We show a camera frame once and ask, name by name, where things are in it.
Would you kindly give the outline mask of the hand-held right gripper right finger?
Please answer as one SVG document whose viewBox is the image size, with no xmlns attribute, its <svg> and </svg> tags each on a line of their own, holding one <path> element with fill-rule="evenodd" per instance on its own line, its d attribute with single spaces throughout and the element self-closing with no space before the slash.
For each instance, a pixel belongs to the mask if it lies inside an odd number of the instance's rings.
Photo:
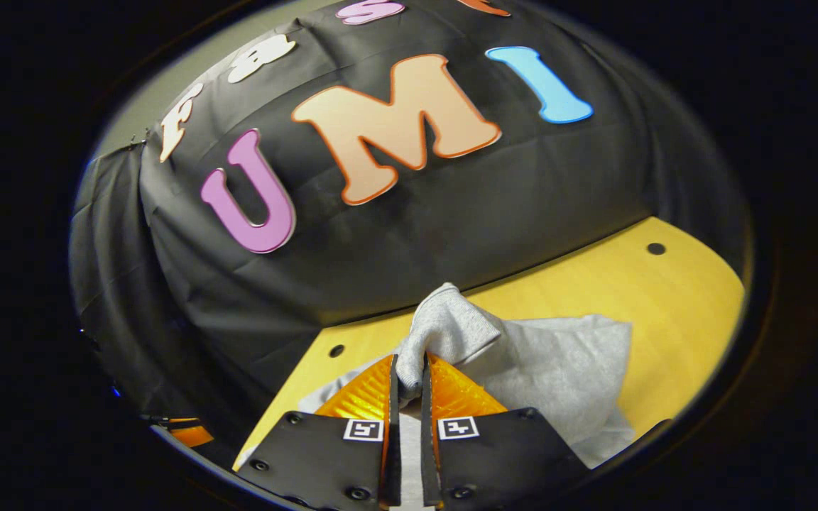
<svg viewBox="0 0 818 511">
<path fill-rule="evenodd" d="M 423 364 L 420 475 L 436 508 L 532 508 L 590 470 L 534 407 L 507 410 L 440 358 Z"/>
</svg>

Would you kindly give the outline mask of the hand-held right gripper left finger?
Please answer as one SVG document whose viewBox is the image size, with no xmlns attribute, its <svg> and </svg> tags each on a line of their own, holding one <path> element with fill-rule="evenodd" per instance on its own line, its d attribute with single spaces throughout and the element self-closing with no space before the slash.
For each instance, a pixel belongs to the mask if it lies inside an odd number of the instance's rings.
<svg viewBox="0 0 818 511">
<path fill-rule="evenodd" d="M 246 457 L 244 480 L 316 510 L 400 504 L 396 357 L 383 357 L 315 413 L 288 411 Z"/>
</svg>

